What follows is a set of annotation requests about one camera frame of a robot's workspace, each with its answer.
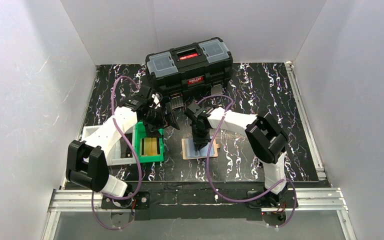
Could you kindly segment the yellow cards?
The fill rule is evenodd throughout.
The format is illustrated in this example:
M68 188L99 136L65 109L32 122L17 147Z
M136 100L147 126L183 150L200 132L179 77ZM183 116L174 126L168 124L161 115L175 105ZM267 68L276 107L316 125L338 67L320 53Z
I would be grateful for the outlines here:
M157 137L145 137L140 142L140 155L153 157L161 154L160 139Z

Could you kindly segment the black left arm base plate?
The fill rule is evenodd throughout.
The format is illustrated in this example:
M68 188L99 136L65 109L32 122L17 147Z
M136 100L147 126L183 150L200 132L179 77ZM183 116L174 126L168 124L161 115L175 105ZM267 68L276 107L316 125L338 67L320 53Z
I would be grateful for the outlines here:
M150 207L151 194L148 191L139 191L133 198L118 200L102 197L101 208L104 210L147 210Z

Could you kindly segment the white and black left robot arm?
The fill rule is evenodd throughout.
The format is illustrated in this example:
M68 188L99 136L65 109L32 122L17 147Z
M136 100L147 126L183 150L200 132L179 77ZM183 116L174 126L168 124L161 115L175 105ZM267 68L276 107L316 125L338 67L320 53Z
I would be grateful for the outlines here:
M123 99L112 107L111 117L83 141L73 140L68 145L66 179L96 193L116 200L132 198L140 186L129 194L129 185L109 173L110 151L124 139L129 148L133 144L126 138L126 131L141 122L147 137L160 138L161 129L179 128L171 104L149 86Z

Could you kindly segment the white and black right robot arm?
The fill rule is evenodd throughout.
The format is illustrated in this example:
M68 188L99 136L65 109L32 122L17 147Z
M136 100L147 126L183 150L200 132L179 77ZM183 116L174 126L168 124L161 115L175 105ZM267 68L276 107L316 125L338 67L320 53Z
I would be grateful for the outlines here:
M267 206L278 205L288 190L285 157L288 136L274 117L266 114L244 114L222 107L200 106L193 102L185 110L191 121L193 146L196 151L206 150L210 157L216 135L214 129L230 131L245 136L264 171L263 192L247 199L247 202L261 202Z

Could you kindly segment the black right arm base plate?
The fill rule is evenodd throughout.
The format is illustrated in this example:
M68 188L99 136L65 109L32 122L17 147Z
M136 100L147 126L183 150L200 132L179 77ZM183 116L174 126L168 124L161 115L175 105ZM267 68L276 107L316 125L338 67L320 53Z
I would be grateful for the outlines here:
M261 198L245 203L251 209L268 209L269 212L282 213L286 209L292 209L295 205L295 195L292 190L286 190L279 194L267 193Z

